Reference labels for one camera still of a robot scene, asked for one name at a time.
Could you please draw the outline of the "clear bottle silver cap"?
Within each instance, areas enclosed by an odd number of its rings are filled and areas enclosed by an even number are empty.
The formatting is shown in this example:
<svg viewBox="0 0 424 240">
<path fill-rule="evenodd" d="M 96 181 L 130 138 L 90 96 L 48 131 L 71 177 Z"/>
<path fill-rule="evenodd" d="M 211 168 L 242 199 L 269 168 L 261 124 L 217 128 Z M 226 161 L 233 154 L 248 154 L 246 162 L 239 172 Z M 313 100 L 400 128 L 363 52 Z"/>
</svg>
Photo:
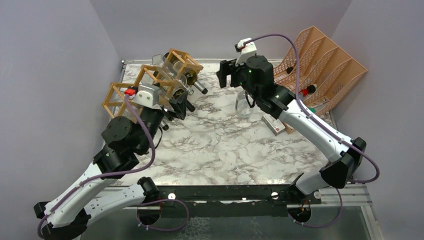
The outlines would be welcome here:
<svg viewBox="0 0 424 240">
<path fill-rule="evenodd" d="M 253 113 L 253 108 L 249 105 L 249 98 L 244 90 L 237 94 L 235 102 L 235 112 L 241 118 L 249 118 Z"/>
</svg>

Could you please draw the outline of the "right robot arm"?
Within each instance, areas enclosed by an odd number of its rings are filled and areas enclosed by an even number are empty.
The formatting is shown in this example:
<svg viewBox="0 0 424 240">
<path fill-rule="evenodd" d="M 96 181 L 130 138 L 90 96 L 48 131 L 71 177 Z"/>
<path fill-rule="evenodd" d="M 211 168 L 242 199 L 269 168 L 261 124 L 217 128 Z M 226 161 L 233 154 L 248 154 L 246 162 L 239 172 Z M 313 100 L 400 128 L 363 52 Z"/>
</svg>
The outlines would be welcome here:
<svg viewBox="0 0 424 240">
<path fill-rule="evenodd" d="M 366 142 L 342 134 L 298 103 L 292 91 L 275 83 L 273 65 L 264 56 L 251 56 L 241 65 L 235 59 L 222 60 L 216 75 L 221 88 L 227 86 L 230 76 L 231 87 L 242 87 L 263 112 L 297 130 L 327 158 L 319 171 L 303 173 L 290 185 L 288 196 L 292 202 L 300 204 L 319 189 L 342 189 L 351 181 L 362 161 L 357 151 L 364 151 Z"/>
</svg>

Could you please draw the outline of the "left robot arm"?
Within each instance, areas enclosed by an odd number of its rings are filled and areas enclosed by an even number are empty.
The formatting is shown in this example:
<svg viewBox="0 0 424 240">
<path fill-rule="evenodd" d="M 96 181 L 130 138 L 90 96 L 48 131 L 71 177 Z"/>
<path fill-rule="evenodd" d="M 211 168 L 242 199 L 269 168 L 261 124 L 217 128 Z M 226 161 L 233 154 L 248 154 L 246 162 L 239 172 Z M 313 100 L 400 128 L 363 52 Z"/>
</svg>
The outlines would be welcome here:
<svg viewBox="0 0 424 240">
<path fill-rule="evenodd" d="M 150 177 L 105 197 L 98 194 L 125 175 L 144 171 L 154 163 L 158 146 L 154 137 L 161 130 L 163 118 L 184 119 L 187 97 L 185 90 L 167 97 L 159 86 L 151 84 L 128 89 L 122 100 L 135 120 L 113 117 L 101 134 L 104 146 L 84 173 L 55 199 L 34 206 L 40 220 L 38 236 L 43 240 L 73 240 L 116 210 L 136 204 L 160 205 L 160 191 Z"/>
</svg>

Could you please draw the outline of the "clear glass bottle small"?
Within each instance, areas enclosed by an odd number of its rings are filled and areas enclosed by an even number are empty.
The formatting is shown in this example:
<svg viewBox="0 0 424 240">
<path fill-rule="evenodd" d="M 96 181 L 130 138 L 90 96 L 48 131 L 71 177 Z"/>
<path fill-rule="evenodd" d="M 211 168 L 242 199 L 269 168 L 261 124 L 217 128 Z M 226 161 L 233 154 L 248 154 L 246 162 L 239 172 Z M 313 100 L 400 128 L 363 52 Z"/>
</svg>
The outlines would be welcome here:
<svg viewBox="0 0 424 240">
<path fill-rule="evenodd" d="M 194 90 L 188 85 L 186 76 L 175 69 L 175 66 L 162 54 L 152 57 L 152 83 L 158 85 L 168 98 L 177 98 L 180 94 L 188 93 L 191 96 Z"/>
</svg>

